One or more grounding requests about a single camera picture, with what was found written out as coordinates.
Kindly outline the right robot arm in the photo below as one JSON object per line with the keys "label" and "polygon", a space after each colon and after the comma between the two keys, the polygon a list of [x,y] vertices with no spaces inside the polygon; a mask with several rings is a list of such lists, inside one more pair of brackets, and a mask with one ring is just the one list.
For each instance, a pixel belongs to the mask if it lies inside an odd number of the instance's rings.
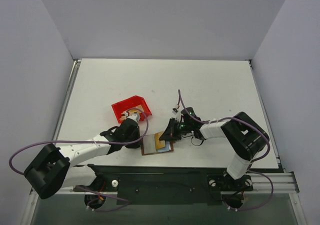
{"label": "right robot arm", "polygon": [[201,120],[192,107],[187,107],[169,120],[159,140],[176,142],[188,134],[202,142],[216,138],[228,140],[235,155],[226,169],[223,183],[230,190],[241,184],[241,178],[257,160],[258,153],[264,148],[268,152],[271,149],[268,134],[243,111],[233,117],[212,122]]}

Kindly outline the gold card from bin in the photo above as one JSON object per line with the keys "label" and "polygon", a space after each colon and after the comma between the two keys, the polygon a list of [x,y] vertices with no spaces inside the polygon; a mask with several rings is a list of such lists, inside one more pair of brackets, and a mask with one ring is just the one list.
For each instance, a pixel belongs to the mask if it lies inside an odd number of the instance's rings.
{"label": "gold card from bin", "polygon": [[162,149],[166,146],[166,142],[164,140],[160,140],[160,137],[163,135],[163,133],[164,131],[160,131],[154,135],[156,150]]}

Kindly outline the red plastic bin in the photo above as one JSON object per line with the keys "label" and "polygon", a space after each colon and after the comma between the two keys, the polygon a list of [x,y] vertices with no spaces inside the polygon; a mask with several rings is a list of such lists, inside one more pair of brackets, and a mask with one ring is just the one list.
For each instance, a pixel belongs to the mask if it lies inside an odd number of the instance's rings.
{"label": "red plastic bin", "polygon": [[146,100],[143,97],[138,96],[138,95],[134,95],[134,96],[129,97],[127,99],[124,99],[122,101],[116,102],[116,103],[112,104],[111,107],[113,109],[113,112],[115,114],[115,117],[116,117],[118,123],[121,124],[124,121],[124,120],[120,121],[121,113],[125,110],[128,110],[130,108],[134,108],[138,105],[142,106],[142,108],[144,110],[143,112],[145,113],[145,115],[147,117],[152,115],[152,112],[149,109]]}

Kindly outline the brown leather card holder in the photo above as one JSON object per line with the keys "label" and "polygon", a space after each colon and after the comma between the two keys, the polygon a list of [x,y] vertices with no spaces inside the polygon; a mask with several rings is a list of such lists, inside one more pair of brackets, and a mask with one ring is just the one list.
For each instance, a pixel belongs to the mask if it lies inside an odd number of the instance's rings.
{"label": "brown leather card holder", "polygon": [[159,140],[164,132],[158,132],[151,135],[145,135],[142,139],[141,155],[156,155],[162,153],[170,153],[174,151],[172,142]]}

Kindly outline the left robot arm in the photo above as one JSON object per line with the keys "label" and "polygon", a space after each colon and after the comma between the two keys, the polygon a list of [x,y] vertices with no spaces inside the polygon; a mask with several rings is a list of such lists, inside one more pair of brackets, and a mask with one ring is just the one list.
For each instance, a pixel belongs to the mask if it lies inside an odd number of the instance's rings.
{"label": "left robot arm", "polygon": [[133,115],[120,126],[101,132],[85,143],[56,147],[45,145],[24,171],[28,180],[41,199],[53,196],[59,189],[73,186],[87,186],[92,191],[99,190],[103,178],[87,165],[78,164],[99,156],[105,156],[122,149],[141,145],[139,119]]}

